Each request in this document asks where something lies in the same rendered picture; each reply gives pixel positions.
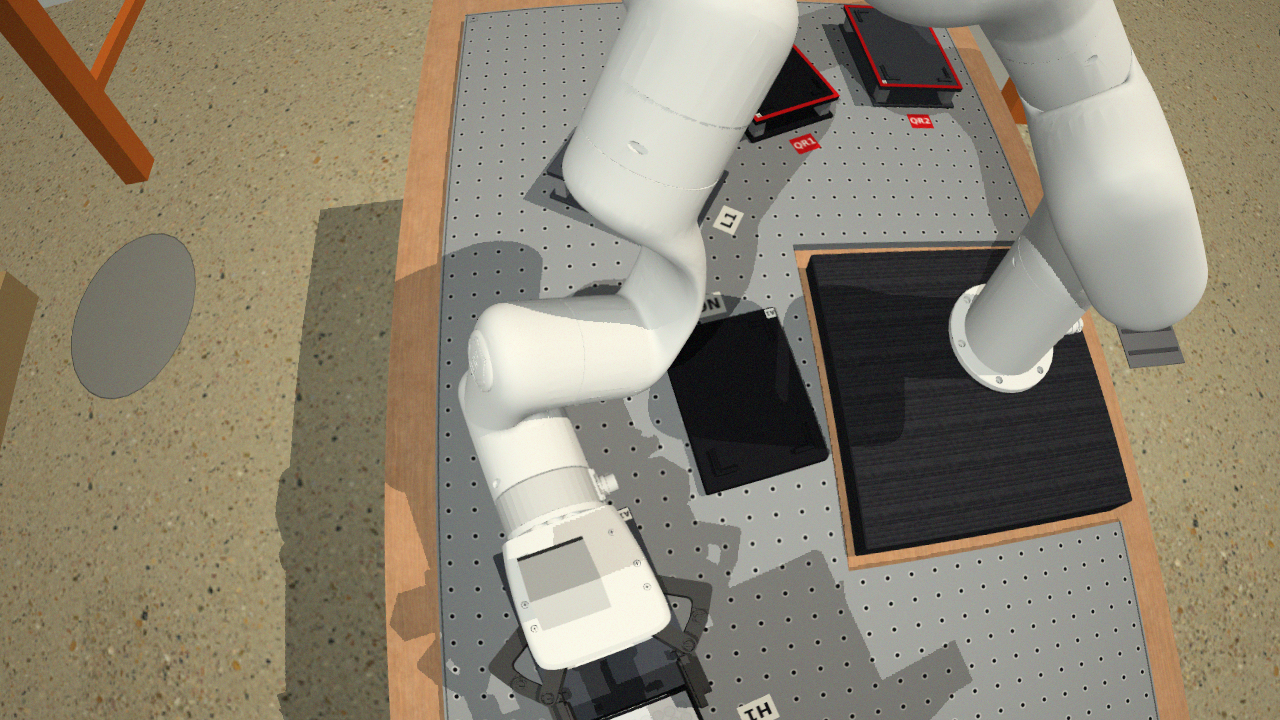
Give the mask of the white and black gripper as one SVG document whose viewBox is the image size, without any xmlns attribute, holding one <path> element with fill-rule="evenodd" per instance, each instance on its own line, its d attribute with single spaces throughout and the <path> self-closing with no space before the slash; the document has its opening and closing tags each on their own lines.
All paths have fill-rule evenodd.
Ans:
<svg viewBox="0 0 1280 720">
<path fill-rule="evenodd" d="M 580 536 L 588 544 L 612 607 L 543 632 L 517 559 Z M 655 638 L 676 648 L 680 660 L 675 662 L 694 705 L 698 708 L 709 706 L 705 694 L 712 689 L 695 650 L 707 626 L 712 585 L 655 575 L 614 506 L 585 502 L 547 512 L 515 529 L 502 551 L 521 624 L 488 669 L 506 685 L 547 706 L 553 720 L 577 720 L 572 706 L 561 694 L 567 670 Z M 668 624 L 671 614 L 664 594 L 691 601 L 684 632 Z M 515 669 L 516 660 L 527 646 L 538 665 L 547 669 L 541 684 Z"/>
</svg>

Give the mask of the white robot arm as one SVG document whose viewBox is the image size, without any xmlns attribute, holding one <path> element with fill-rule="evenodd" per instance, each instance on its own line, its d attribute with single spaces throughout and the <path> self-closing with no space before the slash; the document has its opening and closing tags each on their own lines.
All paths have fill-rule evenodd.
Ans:
<svg viewBox="0 0 1280 720">
<path fill-rule="evenodd" d="M 913 26 L 982 24 L 1025 111 L 1044 195 L 948 318 L 975 380 L 1030 389 L 1091 306 L 1129 331 L 1196 307 L 1208 279 L 1196 204 L 1114 0 L 864 1 Z M 620 489 L 588 466 L 564 406 L 643 393 L 689 340 L 707 291 L 698 215 L 797 35 L 796 0 L 622 3 L 562 172 L 588 213 L 641 243 L 637 260 L 614 295 L 486 307 L 460 380 L 507 539 Z M 582 536 L 517 561 L 543 632 L 612 607 Z"/>
</svg>

